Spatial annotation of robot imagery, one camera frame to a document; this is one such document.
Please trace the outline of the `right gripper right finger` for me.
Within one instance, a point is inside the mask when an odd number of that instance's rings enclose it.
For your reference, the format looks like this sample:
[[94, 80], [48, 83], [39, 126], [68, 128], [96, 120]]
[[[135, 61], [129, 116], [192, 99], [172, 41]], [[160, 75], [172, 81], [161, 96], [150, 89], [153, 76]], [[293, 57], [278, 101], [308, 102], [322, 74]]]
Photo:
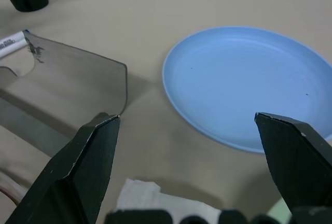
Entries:
[[256, 113], [272, 179], [290, 209], [331, 206], [331, 145], [305, 122]]

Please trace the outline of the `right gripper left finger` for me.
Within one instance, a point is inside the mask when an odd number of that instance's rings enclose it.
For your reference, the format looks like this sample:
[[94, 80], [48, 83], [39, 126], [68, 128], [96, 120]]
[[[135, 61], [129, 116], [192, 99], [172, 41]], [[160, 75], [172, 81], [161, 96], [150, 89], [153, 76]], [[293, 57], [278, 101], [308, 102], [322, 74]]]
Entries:
[[55, 154], [7, 223], [95, 223], [106, 194], [119, 115], [99, 114]]

